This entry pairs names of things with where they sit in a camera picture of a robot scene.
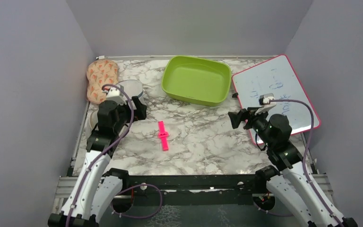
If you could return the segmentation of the white mesh laundry bag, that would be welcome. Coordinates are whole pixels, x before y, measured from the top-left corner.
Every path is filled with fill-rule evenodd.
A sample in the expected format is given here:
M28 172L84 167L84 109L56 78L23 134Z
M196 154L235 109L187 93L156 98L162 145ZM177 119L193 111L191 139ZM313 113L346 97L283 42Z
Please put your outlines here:
M121 81L117 83L116 86L122 88L122 90L129 96L130 100L133 96L138 96L140 100L144 104L146 104L143 98L144 90L141 82L130 79L130 80ZM87 115L85 123L85 131L88 137L91 134L93 128L98 123L97 113L98 110L96 109L91 114Z

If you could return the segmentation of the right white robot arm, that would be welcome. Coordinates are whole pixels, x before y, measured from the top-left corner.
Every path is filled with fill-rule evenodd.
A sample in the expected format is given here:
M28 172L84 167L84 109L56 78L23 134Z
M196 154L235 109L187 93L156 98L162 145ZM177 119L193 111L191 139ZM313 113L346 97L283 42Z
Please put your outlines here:
M328 199L314 177L308 173L301 153L290 141L292 128L285 115L255 114L257 108L228 112L232 128L245 122L265 142L271 165L256 171L254 187L277 197L303 227L356 227Z

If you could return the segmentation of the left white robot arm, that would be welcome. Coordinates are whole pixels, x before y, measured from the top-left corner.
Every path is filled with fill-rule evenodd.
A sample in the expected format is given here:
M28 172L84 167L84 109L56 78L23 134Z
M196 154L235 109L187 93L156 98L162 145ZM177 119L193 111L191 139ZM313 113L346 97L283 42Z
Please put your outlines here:
M50 227L97 227L113 197L129 190L128 171L111 168L106 173L105 169L133 121L146 118L147 106L137 96L122 105L106 100L96 116L80 175L61 211L50 215Z

